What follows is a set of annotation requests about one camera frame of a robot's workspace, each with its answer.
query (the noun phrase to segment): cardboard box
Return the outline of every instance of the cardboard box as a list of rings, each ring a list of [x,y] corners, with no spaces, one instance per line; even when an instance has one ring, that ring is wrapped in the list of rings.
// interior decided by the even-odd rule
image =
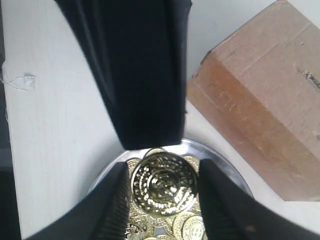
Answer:
[[[287,201],[320,200],[320,30],[287,1],[215,47],[187,96]]]

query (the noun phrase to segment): silver tray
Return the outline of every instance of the silver tray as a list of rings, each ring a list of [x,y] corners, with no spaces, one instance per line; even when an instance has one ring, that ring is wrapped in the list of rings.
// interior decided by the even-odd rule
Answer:
[[[253,197],[253,194],[248,184],[246,183],[244,178],[241,176],[241,174],[238,172],[238,170],[221,154],[219,154],[217,151],[213,150],[212,148],[204,145],[203,143],[184,138],[182,139],[182,142],[180,145],[164,146],[163,148],[168,152],[175,153],[178,155],[191,154],[200,160],[212,159],[215,162],[215,164],[236,185],[238,185],[243,191],[245,191],[251,197]],[[108,165],[106,165],[103,168],[103,170],[98,174],[97,178],[94,180],[88,192],[90,193],[100,183],[100,181],[108,174],[108,172],[115,165],[115,163],[125,162],[131,158],[142,159],[148,150],[149,149],[142,149],[142,150],[134,150],[134,151],[125,151],[124,153],[122,153],[120,156],[118,156],[116,159],[111,161]]]

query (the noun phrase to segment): brown cardboard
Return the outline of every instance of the brown cardboard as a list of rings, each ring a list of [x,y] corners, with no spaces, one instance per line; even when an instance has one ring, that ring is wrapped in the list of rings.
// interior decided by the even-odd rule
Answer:
[[[215,47],[188,99],[288,201],[320,200],[320,30],[279,0]]]

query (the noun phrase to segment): pile of gold coins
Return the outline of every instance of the pile of gold coins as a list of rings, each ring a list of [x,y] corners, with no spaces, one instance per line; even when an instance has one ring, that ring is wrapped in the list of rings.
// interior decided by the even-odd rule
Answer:
[[[131,199],[125,240],[207,240],[197,194],[199,159],[153,148],[126,161]]]

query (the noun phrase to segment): white table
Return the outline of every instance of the white table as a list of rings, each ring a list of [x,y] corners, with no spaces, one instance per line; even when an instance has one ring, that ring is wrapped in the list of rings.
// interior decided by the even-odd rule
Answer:
[[[271,2],[194,0],[188,36],[189,77],[208,50]],[[320,26],[320,1],[291,2]],[[34,91],[5,87],[20,228],[26,238],[76,205],[103,166],[123,149],[88,64],[56,3],[2,0],[2,17],[8,77],[25,73],[37,77]],[[257,200],[320,232],[319,203],[284,202],[189,103],[187,111],[187,137],[227,157]]]

